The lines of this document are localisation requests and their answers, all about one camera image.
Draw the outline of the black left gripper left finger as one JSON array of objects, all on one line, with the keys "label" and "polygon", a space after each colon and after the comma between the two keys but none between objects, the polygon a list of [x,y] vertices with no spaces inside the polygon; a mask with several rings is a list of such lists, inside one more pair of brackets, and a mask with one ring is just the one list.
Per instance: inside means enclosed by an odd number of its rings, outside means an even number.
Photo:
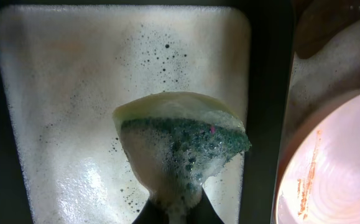
[{"label": "black left gripper left finger", "polygon": [[168,224],[168,216],[148,199],[132,224]]}]

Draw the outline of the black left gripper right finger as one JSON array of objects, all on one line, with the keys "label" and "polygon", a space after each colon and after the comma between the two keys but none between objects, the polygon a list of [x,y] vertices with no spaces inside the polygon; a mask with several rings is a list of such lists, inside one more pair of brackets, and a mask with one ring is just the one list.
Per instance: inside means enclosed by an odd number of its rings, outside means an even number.
[{"label": "black left gripper right finger", "polygon": [[215,212],[205,191],[201,192],[201,200],[189,210],[187,224],[224,224]]}]

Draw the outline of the green yellow sponge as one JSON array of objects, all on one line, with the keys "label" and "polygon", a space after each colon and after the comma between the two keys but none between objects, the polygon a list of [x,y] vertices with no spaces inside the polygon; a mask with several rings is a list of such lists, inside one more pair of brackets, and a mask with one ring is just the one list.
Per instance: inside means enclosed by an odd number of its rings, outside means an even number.
[{"label": "green yellow sponge", "polygon": [[168,223],[186,223],[206,180],[251,148],[234,112],[194,92],[139,98],[117,107],[113,121],[136,179]]}]

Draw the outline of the pink plate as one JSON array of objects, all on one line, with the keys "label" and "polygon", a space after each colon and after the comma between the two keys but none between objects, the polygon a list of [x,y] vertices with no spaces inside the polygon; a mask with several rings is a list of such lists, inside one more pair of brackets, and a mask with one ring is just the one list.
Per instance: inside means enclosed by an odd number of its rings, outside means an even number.
[{"label": "pink plate", "polygon": [[360,90],[313,113],[279,162],[276,223],[360,224]]}]

